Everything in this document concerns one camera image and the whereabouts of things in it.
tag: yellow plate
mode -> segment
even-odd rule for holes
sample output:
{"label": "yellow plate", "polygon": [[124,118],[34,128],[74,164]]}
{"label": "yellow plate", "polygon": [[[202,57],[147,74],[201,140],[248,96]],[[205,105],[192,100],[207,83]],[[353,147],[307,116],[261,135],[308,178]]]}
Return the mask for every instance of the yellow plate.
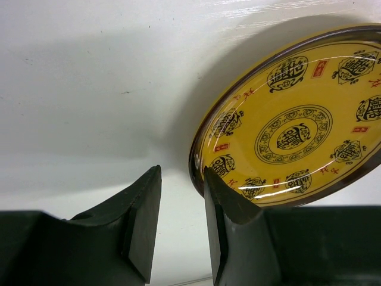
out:
{"label": "yellow plate", "polygon": [[311,36],[255,65],[202,122],[189,156],[261,206],[298,206],[380,164],[381,25]]}

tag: glossy yellow surface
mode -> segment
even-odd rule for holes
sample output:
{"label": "glossy yellow surface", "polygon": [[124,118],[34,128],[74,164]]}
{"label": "glossy yellow surface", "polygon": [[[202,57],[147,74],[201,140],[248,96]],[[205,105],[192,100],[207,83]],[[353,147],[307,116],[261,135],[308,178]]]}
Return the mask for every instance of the glossy yellow surface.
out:
{"label": "glossy yellow surface", "polygon": [[235,90],[208,126],[201,166],[259,206],[293,202],[378,151],[380,119],[381,45],[327,43],[274,62]]}

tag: oval plate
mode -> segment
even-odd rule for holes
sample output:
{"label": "oval plate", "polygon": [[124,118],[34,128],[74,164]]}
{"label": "oval plate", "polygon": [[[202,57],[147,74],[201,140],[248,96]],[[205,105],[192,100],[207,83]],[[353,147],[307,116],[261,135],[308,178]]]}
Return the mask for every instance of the oval plate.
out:
{"label": "oval plate", "polygon": [[261,207],[298,206],[381,163],[381,26],[311,36],[234,83],[198,129],[189,156]]}

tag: white surface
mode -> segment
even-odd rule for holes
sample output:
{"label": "white surface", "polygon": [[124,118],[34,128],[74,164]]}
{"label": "white surface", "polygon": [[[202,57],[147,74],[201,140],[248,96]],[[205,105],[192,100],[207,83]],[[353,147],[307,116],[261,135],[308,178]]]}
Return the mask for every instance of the white surface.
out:
{"label": "white surface", "polygon": [[[70,218],[163,168],[152,284],[211,275],[187,170],[202,115],[259,58],[378,0],[2,0],[0,209]],[[315,204],[379,204],[378,168]]]}

